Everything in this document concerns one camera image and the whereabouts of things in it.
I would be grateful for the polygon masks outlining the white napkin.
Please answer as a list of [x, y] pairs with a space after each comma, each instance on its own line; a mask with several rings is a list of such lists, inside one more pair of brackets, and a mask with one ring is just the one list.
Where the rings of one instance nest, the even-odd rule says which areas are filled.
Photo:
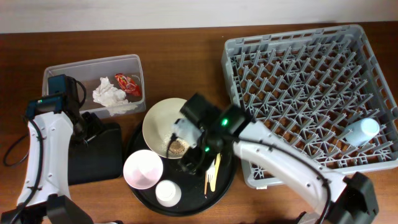
[[128, 104], [126, 93], [109, 82], [108, 77], [100, 78], [100, 85], [93, 91], [93, 101], [102, 106], [119, 106]]

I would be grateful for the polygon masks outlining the red snack wrapper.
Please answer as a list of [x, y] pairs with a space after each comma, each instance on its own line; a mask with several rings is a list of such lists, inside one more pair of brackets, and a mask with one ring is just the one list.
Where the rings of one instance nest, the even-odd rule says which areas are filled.
[[122, 73], [115, 74], [115, 79], [118, 82], [120, 88], [127, 94], [132, 96], [142, 96], [139, 85], [130, 77], [123, 75]]

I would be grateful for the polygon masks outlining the white cup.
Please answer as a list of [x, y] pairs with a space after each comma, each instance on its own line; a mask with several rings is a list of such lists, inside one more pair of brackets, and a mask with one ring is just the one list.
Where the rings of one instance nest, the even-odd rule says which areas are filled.
[[173, 207], [180, 201], [182, 191], [175, 182], [162, 180], [156, 185], [155, 196], [162, 206]]

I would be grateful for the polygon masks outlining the light blue cup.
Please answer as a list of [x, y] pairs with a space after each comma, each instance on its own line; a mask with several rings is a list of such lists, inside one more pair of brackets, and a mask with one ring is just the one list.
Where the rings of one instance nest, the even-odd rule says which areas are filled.
[[348, 125], [345, 130], [350, 131], [345, 139], [353, 146], [363, 146], [380, 131], [379, 123], [372, 118], [364, 118]]

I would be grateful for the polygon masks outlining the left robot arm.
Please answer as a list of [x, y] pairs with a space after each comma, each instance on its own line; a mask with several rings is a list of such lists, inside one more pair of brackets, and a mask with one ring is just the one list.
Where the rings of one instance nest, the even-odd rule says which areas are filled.
[[70, 184], [113, 179], [123, 168], [121, 128], [94, 113], [80, 113], [83, 84], [72, 77], [48, 79], [48, 95], [29, 102], [27, 172], [17, 207], [1, 223], [92, 223], [70, 198]]

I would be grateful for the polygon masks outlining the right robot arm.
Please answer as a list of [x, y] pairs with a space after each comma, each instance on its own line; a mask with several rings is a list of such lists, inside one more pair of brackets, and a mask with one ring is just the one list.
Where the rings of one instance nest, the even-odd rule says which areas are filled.
[[180, 159], [183, 171], [206, 172], [218, 154], [237, 156], [279, 178], [318, 214], [316, 223], [372, 223], [379, 213], [371, 180], [360, 172], [346, 177], [321, 166], [279, 139], [237, 105], [221, 111], [200, 94], [183, 103], [172, 140], [189, 148]]

